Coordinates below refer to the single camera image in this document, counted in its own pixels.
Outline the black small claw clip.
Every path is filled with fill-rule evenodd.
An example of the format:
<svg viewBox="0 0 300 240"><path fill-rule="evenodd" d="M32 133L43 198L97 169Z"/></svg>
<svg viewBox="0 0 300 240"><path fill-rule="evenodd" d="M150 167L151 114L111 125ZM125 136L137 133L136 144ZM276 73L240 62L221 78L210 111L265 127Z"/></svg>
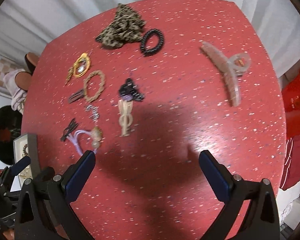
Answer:
<svg viewBox="0 0 300 240"><path fill-rule="evenodd" d="M139 92L137 85L131 78L127 78L125 83L119 88L119 95L125 101L141 102L145 96Z"/></svg>

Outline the translucent large claw clip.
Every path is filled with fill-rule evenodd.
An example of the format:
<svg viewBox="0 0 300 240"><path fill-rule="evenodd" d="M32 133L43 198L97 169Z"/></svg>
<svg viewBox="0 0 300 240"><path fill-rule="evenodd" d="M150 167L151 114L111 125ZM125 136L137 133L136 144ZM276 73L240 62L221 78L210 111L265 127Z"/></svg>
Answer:
<svg viewBox="0 0 300 240"><path fill-rule="evenodd" d="M242 52L227 57L209 42L203 42L201 50L223 74L232 107L239 106L241 103L241 96L238 78L249 69L251 65L250 55L247 52Z"/></svg>

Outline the white tray box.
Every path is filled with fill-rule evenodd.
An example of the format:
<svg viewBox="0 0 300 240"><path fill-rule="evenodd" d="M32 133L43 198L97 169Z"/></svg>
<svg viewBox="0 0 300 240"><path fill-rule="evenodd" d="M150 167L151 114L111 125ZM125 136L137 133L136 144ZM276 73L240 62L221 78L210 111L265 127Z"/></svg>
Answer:
<svg viewBox="0 0 300 240"><path fill-rule="evenodd" d="M30 165L18 174L19 183L22 186L26 179L33 179L40 173L37 135L27 133L19 136L17 139L14 139L13 148L15 162L18 162L25 156L29 156L31 158Z"/></svg>

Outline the black spiky hair clip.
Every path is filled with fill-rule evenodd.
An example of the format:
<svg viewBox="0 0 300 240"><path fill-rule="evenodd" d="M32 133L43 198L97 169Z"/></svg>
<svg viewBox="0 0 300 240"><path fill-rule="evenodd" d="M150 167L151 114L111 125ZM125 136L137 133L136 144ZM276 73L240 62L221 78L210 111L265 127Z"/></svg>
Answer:
<svg viewBox="0 0 300 240"><path fill-rule="evenodd" d="M63 130L63 134L60 138L60 141L65 142L68 135L72 133L78 126L78 123L76 122L75 118L73 118L68 126Z"/></svg>

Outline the silver star hair clip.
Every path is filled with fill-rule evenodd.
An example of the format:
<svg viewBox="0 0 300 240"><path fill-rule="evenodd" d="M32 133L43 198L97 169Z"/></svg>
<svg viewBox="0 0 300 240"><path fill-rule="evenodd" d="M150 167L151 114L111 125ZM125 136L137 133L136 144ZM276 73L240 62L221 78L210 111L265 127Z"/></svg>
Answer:
<svg viewBox="0 0 300 240"><path fill-rule="evenodd" d="M98 119L100 117L100 114L98 112L98 107L97 106L87 105L86 108L85 108L85 111L90 113L89 118L91 120L93 120L93 122L98 121Z"/></svg>

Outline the pink white cloth pile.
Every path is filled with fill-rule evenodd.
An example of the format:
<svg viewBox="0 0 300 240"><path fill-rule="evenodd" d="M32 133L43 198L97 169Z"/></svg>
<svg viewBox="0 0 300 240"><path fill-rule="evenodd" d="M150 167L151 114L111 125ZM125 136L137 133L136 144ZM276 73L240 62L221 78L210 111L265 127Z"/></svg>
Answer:
<svg viewBox="0 0 300 240"><path fill-rule="evenodd" d="M9 91L12 102L11 107L14 111L19 111L21 114L24 113L24 105L27 96L27 92L20 89L15 83L15 76L19 73L25 71L24 69L17 69L12 72L7 73L4 78L4 84Z"/></svg>

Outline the brown snap hair clip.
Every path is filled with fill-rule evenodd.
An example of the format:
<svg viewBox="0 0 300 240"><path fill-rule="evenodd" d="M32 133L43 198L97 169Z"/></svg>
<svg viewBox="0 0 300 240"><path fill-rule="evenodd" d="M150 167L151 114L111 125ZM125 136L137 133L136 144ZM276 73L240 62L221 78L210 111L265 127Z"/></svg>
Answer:
<svg viewBox="0 0 300 240"><path fill-rule="evenodd" d="M79 91L71 94L68 98L68 103L73 103L79 99L84 98L84 89L80 89Z"/></svg>

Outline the gold leaf hair pin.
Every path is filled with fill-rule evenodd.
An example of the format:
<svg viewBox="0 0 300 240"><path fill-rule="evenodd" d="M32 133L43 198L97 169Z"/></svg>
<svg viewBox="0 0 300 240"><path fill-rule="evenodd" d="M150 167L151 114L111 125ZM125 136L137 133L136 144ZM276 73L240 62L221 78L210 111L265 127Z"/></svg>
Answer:
<svg viewBox="0 0 300 240"><path fill-rule="evenodd" d="M66 80L65 80L65 85L67 85L68 82L71 80L73 73L74 73L74 67L72 66L68 69Z"/></svg>

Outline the red plastic stool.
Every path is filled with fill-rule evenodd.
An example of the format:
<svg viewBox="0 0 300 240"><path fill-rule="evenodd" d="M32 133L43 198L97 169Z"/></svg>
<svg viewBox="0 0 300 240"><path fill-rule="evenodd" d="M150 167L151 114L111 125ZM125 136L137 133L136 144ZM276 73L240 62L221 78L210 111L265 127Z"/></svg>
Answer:
<svg viewBox="0 0 300 240"><path fill-rule="evenodd" d="M298 75L282 90L286 113L287 138L300 135L300 70Z"/></svg>

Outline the leopard print scrunchie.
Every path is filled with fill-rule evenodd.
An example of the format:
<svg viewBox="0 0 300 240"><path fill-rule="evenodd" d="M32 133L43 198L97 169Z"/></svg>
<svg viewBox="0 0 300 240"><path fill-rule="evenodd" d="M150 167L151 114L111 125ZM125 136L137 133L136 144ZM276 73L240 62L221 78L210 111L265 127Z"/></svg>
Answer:
<svg viewBox="0 0 300 240"><path fill-rule="evenodd" d="M137 11L119 3L113 21L96 36L95 41L111 49L140 42L145 25L146 21Z"/></svg>

